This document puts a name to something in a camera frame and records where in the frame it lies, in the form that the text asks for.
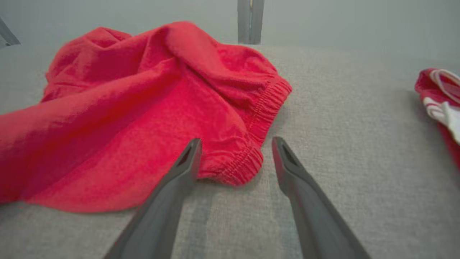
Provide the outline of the grey upright post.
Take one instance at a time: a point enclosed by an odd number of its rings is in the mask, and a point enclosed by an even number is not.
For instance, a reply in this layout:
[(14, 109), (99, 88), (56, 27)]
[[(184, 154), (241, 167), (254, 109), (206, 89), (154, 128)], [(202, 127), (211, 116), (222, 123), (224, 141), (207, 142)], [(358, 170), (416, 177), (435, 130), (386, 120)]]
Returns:
[(237, 0), (238, 43), (261, 43), (264, 6), (265, 0)]

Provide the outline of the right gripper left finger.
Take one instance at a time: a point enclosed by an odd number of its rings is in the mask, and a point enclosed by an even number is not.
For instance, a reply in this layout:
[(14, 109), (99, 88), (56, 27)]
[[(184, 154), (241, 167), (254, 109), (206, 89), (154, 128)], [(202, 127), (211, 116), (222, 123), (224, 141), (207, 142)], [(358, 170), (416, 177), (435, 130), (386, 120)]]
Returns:
[(105, 259), (171, 259), (185, 198), (194, 189), (202, 140), (192, 139), (105, 255)]

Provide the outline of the red shorts with white stripes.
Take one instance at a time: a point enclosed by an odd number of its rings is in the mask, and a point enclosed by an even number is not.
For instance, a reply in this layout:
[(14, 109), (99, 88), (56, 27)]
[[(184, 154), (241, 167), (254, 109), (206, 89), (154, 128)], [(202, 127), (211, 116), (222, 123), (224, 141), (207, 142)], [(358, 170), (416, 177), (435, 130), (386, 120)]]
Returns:
[(46, 79), (38, 104), (0, 115), (0, 204), (137, 207), (195, 138), (198, 179), (246, 184), (293, 90), (260, 52), (186, 21), (136, 36), (96, 28), (58, 51)]

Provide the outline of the red white basketball jersey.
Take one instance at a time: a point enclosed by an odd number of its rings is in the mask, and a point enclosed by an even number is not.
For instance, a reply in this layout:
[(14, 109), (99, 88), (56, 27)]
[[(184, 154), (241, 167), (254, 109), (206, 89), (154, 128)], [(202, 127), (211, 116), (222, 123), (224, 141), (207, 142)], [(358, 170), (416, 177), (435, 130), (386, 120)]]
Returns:
[(424, 69), (415, 83), (415, 91), (428, 116), (438, 123), (460, 170), (460, 76), (447, 69)]

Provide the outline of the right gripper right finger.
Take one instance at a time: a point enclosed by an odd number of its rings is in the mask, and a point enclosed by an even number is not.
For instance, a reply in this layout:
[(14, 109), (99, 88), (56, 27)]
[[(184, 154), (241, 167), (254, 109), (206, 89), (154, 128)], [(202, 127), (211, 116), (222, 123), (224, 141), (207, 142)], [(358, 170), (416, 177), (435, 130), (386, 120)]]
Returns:
[(272, 139), (272, 153), (278, 186), (291, 203), (303, 258), (371, 259), (284, 139)]

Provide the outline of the grey metal cart frame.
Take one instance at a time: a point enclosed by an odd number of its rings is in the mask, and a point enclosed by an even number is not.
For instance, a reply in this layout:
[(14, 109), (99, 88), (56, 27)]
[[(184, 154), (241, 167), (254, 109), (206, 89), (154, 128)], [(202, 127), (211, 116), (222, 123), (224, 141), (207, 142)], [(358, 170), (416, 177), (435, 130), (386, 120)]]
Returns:
[(15, 45), (21, 45), (21, 43), (0, 17), (0, 49)]

